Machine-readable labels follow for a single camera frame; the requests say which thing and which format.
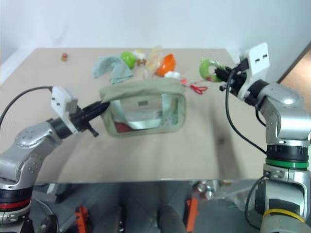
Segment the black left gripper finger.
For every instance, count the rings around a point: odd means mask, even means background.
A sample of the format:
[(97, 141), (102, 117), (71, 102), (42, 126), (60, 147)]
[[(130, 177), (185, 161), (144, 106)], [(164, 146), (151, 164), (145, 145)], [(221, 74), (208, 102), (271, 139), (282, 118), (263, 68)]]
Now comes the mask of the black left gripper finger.
[(105, 112), (110, 106), (110, 102), (97, 101), (85, 107), (86, 112)]
[(104, 113), (109, 107), (109, 104), (99, 104), (94, 106), (89, 111), (89, 119), (94, 119)]

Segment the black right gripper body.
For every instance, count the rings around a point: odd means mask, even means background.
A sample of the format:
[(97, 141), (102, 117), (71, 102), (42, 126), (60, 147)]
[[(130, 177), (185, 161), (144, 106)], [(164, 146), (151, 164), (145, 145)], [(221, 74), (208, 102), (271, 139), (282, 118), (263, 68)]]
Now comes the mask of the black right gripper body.
[[(242, 85), (246, 80), (246, 70), (249, 68), (247, 58), (242, 59), (242, 61), (234, 68), (231, 68), (231, 71), (236, 69), (237, 72), (233, 75), (229, 87), (231, 88), (230, 93), (237, 95)], [(219, 87), (220, 91), (225, 91), (226, 84), (223, 84)]]

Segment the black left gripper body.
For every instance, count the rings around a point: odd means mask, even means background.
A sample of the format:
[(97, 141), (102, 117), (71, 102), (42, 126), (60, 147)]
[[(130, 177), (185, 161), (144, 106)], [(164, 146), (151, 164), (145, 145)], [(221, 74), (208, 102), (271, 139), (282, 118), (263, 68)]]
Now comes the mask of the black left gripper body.
[(99, 135), (89, 123), (93, 119), (89, 119), (89, 112), (86, 112), (85, 108), (78, 108), (76, 113), (70, 115), (70, 120), (79, 133), (89, 130), (94, 137)]

